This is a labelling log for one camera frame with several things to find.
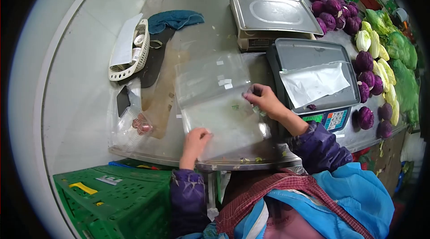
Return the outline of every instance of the wall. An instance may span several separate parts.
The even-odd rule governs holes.
[[[145,0],[84,1],[51,67],[43,110],[45,147],[37,151],[41,145],[34,143],[33,120],[42,112],[34,111],[37,82],[51,39],[74,1],[36,1],[15,51],[9,86],[15,164],[30,203],[53,238],[74,236],[53,199],[47,171],[68,172],[116,158],[107,152],[107,65],[122,23],[136,15]]]

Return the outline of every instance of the scale keypad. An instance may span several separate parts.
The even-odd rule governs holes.
[[[348,110],[329,113],[327,120],[325,121],[324,128],[326,130],[333,130],[342,127],[347,111]]]

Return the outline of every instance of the person's right hand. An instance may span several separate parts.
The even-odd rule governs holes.
[[[271,119],[277,121],[288,111],[288,108],[278,100],[270,86],[252,84],[242,96],[266,112]]]

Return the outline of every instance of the blue towel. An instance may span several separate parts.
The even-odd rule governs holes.
[[[170,10],[152,15],[148,19],[148,31],[150,34],[162,32],[166,25],[172,29],[180,28],[197,23],[203,23],[203,15],[191,10]]]

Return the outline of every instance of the clear plastic bag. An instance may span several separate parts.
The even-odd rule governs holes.
[[[185,133],[207,128],[213,138],[199,161],[209,160],[270,137],[270,129],[242,97],[250,86],[240,55],[213,56],[176,66],[176,97]]]
[[[124,152],[135,151],[153,130],[148,116],[141,109],[140,85],[137,78],[112,91],[110,138],[112,146]],[[117,96],[124,87],[127,88],[130,106],[118,115]]]

